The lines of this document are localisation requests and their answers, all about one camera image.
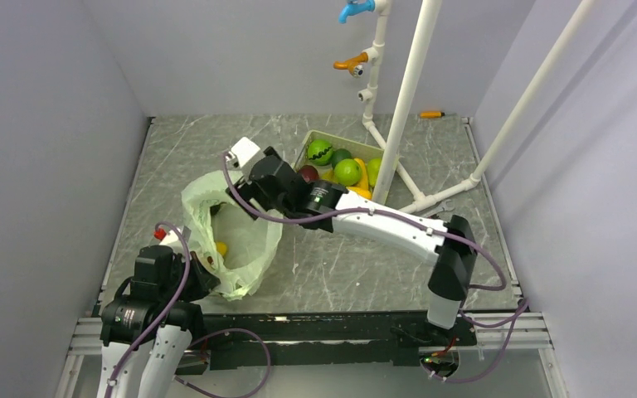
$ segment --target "metal wrench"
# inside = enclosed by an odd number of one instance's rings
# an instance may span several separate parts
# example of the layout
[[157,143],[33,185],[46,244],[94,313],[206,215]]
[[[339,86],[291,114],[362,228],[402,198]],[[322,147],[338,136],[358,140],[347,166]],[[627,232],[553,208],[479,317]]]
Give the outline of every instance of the metal wrench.
[[435,216],[436,214],[442,211],[453,211],[453,210],[455,210],[455,206],[453,205],[453,200],[445,199],[444,201],[439,203],[438,206],[432,207],[431,209],[424,211],[424,213],[421,214],[419,217],[424,217],[424,218],[431,217],[431,216]]

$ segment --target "white plastic bag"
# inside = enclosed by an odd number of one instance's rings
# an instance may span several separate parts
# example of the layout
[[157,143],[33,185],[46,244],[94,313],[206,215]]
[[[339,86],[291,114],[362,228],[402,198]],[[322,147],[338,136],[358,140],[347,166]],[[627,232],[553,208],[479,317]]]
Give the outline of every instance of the white plastic bag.
[[[237,181],[241,175],[231,172],[231,180]],[[204,267],[221,280],[214,292],[237,300],[260,287],[275,257],[282,224],[253,220],[226,194],[226,188],[223,173],[210,172],[184,188],[182,208],[184,224],[192,231],[189,250],[196,251]],[[226,204],[212,217],[211,207],[221,203]],[[277,211],[268,214],[281,216]],[[228,246],[225,259],[216,251],[216,241]]]

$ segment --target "plastic bin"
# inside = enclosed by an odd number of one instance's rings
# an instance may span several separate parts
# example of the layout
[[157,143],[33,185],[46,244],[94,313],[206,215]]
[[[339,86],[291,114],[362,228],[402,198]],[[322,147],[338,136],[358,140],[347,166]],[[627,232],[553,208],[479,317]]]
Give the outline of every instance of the plastic bin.
[[[305,164],[311,164],[312,166],[316,167],[319,174],[323,174],[331,168],[330,164],[327,166],[316,166],[306,159],[306,149],[309,147],[309,144],[315,139],[319,138],[325,139],[326,141],[330,142],[331,145],[333,145],[333,149],[347,149],[355,158],[361,158],[365,161],[365,163],[369,162],[370,159],[382,158],[382,156],[384,155],[384,149],[382,148],[373,147],[365,143],[359,143],[357,141],[352,141],[351,139],[324,133],[323,131],[311,130],[306,133],[306,138],[304,138],[304,141],[301,144],[301,151],[299,152],[299,156],[294,162],[294,170],[299,170]],[[394,162],[394,164],[391,165],[392,172],[396,171],[396,165],[398,163],[399,158],[397,157],[397,160]]]

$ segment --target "orange faucet handle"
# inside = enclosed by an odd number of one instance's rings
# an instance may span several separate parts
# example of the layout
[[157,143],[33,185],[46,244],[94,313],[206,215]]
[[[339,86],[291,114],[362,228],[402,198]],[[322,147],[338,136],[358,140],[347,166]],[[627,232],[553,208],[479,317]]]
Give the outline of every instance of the orange faucet handle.
[[366,52],[361,52],[359,56],[354,56],[343,62],[335,61],[333,68],[338,70],[347,70],[352,77],[362,76],[362,63],[369,61]]

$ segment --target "gray marble tabletop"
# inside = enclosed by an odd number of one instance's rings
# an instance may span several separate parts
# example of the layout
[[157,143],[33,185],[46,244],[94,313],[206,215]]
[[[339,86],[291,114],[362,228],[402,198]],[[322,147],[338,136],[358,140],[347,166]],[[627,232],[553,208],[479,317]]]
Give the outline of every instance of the gray marble tabletop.
[[[377,127],[388,131],[391,116],[376,116]],[[133,273],[135,256],[151,245],[157,221],[182,223],[180,192],[201,175],[220,168],[219,153],[239,138],[252,138],[262,148],[272,145],[293,162],[306,133],[326,133],[376,145],[356,115],[204,115],[161,117],[153,120],[148,144],[115,251],[104,304],[118,285]],[[475,159],[460,118],[419,119],[412,115],[401,141],[402,164],[426,194],[466,178]],[[399,209],[412,196],[394,178],[387,205]],[[477,187],[453,197],[455,210],[441,213],[465,217],[475,239],[490,250],[504,268],[503,249],[485,191]],[[319,311],[381,311],[425,309],[426,283],[432,265],[376,242],[350,235],[332,235],[285,226],[277,255],[260,288],[241,300],[210,296],[202,300],[204,313],[292,313]],[[478,257],[472,282],[496,284],[489,263]],[[510,286],[501,292],[471,290],[466,308],[513,309]]]

